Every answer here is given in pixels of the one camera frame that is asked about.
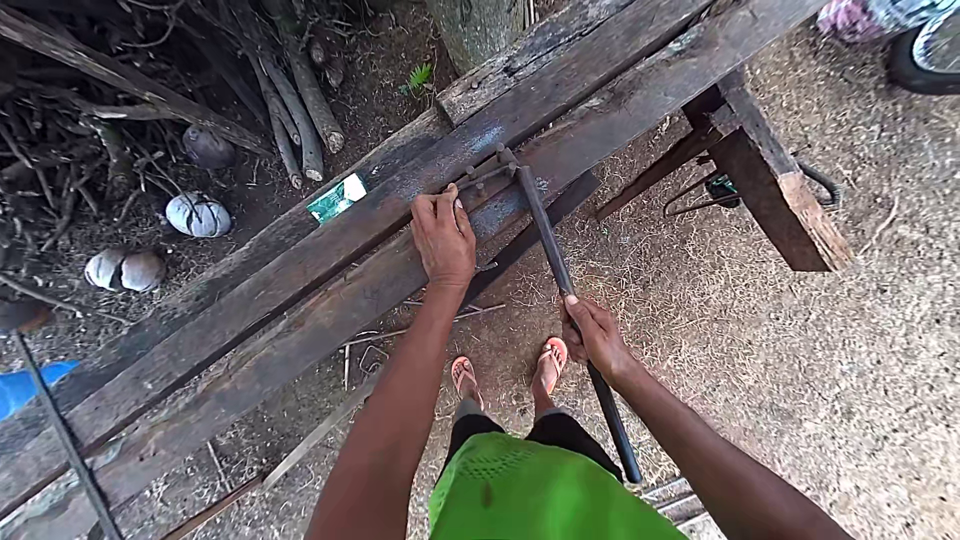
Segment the hand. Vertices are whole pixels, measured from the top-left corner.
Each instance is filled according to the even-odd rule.
[[[432,285],[467,288],[476,266],[476,238],[450,184],[440,195],[418,195],[411,206],[414,243]]]
[[[616,319],[609,311],[593,301],[579,299],[572,294],[564,298],[561,311],[563,338],[569,356],[575,361],[587,363],[589,358],[607,383],[614,387],[631,374],[646,372],[643,364],[634,358],[630,348],[623,342]],[[573,321],[576,321],[580,332],[573,329]]]

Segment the green shirt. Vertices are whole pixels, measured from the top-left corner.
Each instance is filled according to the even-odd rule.
[[[684,538],[592,459],[503,433],[464,443],[429,511],[434,540]]]

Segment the bicycle wheel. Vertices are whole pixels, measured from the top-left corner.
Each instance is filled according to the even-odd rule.
[[[960,9],[944,12],[897,37],[890,80],[920,94],[960,94]]]

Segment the fern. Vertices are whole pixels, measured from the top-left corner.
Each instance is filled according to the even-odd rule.
[[[418,65],[410,72],[410,78],[407,80],[407,84],[400,87],[400,93],[408,95],[410,92],[419,91],[427,84],[431,75],[433,75],[433,65],[430,63]]]
[[[432,74],[433,66],[429,63],[422,63],[410,72],[410,80],[407,81],[407,85],[411,90],[419,90],[421,86],[430,80],[430,75]]]

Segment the pink flip-flop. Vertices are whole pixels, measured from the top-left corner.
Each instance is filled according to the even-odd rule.
[[[552,354],[552,349],[557,350],[557,355]],[[546,340],[546,343],[543,344],[543,352],[540,353],[540,357],[537,358],[537,365],[540,365],[540,361],[544,356],[550,358],[550,361],[553,362],[553,367],[557,369],[557,378],[553,380],[553,383],[550,384],[546,389],[547,394],[552,394],[553,389],[557,386],[557,381],[560,380],[560,375],[564,372],[564,367],[566,366],[566,357],[568,351],[566,349],[566,343],[559,337],[551,337]]]
[[[457,369],[460,369],[460,375],[457,375]],[[483,396],[480,395],[480,385],[477,384],[477,379],[473,375],[473,364],[470,363],[470,359],[466,356],[457,356],[457,359],[453,360],[453,365],[450,366],[450,376],[453,378],[453,386],[457,389],[457,395],[460,396],[460,399],[464,398],[464,395],[460,392],[460,385],[464,382],[464,377],[469,377],[473,381],[473,387],[477,389],[477,398],[480,399],[480,410],[483,410]]]

